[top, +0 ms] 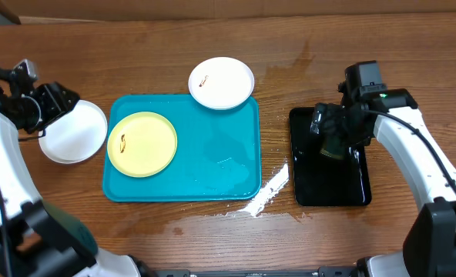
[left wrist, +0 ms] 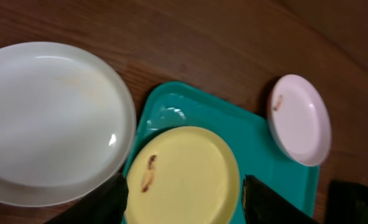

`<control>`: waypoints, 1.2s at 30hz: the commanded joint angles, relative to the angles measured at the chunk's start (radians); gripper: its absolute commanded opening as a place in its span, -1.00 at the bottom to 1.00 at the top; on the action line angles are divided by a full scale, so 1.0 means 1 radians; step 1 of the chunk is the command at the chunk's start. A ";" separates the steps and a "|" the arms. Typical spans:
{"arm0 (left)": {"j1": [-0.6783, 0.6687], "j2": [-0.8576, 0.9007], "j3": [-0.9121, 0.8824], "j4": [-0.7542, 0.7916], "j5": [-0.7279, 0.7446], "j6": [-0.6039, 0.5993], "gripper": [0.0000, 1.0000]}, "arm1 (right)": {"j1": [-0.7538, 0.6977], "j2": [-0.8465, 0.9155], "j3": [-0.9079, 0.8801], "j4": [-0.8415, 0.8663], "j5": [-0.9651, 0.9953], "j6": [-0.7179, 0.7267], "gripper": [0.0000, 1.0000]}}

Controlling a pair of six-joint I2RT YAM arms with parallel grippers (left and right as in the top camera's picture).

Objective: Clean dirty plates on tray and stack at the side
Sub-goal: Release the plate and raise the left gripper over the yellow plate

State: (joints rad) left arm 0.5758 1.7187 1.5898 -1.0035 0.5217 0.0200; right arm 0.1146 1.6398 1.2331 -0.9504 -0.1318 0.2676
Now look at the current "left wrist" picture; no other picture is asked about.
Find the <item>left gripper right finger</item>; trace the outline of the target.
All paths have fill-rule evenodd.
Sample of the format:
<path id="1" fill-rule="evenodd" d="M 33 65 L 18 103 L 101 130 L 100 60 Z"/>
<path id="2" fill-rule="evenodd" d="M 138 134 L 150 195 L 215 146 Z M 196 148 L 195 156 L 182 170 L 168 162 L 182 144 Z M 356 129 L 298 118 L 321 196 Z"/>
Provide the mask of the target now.
<path id="1" fill-rule="evenodd" d="M 318 224 L 254 175 L 242 181 L 241 202 L 247 224 Z"/>

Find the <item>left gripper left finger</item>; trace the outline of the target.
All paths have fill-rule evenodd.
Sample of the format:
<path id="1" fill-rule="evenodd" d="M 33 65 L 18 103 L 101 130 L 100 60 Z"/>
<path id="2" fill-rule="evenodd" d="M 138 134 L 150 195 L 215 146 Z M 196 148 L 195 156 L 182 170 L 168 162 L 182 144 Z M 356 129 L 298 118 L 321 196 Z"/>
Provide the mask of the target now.
<path id="1" fill-rule="evenodd" d="M 46 224 L 121 223 L 127 207 L 128 194 L 127 180 L 117 173 Z"/>

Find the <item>teal plastic tray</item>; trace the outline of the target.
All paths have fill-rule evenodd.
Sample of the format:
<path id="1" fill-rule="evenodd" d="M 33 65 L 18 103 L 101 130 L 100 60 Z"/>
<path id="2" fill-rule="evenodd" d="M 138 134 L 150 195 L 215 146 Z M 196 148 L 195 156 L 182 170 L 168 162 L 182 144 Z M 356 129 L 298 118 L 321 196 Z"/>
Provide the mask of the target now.
<path id="1" fill-rule="evenodd" d="M 266 119 L 183 82 L 166 82 L 150 92 L 123 174 L 128 174 L 149 141 L 179 126 L 197 126 L 219 135 L 232 149 L 241 177 L 256 176 L 313 216 L 320 168 L 303 166 L 282 153 Z"/>

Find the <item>black rectangular tray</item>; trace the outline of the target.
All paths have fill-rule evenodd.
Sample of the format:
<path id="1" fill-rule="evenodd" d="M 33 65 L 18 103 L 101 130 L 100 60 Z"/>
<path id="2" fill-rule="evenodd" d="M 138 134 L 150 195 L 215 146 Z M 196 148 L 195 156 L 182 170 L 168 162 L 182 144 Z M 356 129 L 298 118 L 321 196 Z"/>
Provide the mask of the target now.
<path id="1" fill-rule="evenodd" d="M 325 223 L 368 224 L 368 186 L 334 180 L 329 185 Z"/>

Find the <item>white plate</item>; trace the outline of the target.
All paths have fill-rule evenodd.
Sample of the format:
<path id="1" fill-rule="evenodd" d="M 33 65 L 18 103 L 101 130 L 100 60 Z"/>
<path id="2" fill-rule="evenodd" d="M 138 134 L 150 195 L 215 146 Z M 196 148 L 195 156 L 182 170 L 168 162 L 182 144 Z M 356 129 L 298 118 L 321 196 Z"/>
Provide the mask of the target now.
<path id="1" fill-rule="evenodd" d="M 99 57 L 67 44 L 0 49 L 0 202 L 44 207 L 115 174 L 136 131 L 132 95 Z"/>
<path id="2" fill-rule="evenodd" d="M 278 79 L 267 100 L 267 121 L 278 148 L 303 166 L 321 165 L 331 149 L 331 123 L 317 89 L 305 78 Z"/>

